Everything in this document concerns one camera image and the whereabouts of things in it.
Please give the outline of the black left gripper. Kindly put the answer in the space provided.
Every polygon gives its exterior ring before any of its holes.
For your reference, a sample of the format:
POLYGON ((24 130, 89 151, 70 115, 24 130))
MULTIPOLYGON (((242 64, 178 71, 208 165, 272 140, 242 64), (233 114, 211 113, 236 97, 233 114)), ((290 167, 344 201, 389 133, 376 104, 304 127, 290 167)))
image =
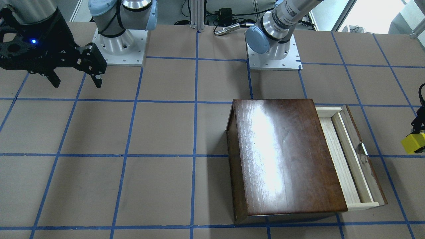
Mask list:
POLYGON ((411 122, 412 125, 412 134, 418 134, 421 131, 425 130, 425 100, 422 95, 422 88, 425 86, 423 83, 418 90, 419 102, 421 107, 417 110, 416 118, 411 122))

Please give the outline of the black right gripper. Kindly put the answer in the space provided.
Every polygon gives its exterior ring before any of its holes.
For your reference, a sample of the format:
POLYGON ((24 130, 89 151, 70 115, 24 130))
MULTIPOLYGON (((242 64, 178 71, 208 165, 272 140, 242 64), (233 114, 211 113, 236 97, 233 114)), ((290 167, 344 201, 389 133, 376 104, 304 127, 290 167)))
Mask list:
POLYGON ((2 8, 1 67, 43 75, 58 88, 59 66, 85 72, 101 88, 107 62, 95 43, 75 42, 58 8, 2 8))

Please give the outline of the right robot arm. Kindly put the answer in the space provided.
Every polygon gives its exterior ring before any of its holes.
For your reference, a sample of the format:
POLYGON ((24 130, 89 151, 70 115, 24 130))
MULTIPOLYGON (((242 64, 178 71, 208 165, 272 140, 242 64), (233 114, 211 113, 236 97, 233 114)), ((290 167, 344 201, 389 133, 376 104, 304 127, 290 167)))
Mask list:
POLYGON ((60 9, 52 0, 1 1, 1 68, 22 70, 46 77, 55 87, 57 67, 72 67, 102 85, 110 55, 128 53, 136 41, 131 30, 156 28, 156 0, 90 0, 88 8, 96 23, 99 43, 77 44, 60 9))

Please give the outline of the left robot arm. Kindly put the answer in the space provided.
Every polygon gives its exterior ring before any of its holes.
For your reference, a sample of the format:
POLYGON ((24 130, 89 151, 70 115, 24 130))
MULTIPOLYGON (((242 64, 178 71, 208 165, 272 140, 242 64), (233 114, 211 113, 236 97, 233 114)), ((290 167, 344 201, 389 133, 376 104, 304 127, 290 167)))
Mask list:
POLYGON ((255 53, 266 54, 278 44, 290 41, 295 24, 321 0, 278 0, 271 10, 246 30, 246 43, 255 53))

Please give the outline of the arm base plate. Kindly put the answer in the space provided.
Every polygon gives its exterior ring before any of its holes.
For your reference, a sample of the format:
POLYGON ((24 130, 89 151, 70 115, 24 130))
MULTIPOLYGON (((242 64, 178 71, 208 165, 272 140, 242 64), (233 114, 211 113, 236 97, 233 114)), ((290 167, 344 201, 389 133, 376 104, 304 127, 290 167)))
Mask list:
POLYGON ((294 35, 289 42, 278 44, 267 53, 256 53, 249 45, 246 45, 246 51, 251 70, 299 71, 303 69, 294 35))
POLYGON ((144 65, 149 31, 127 29, 123 35, 107 38, 95 30, 93 43, 97 45, 108 66, 144 65))

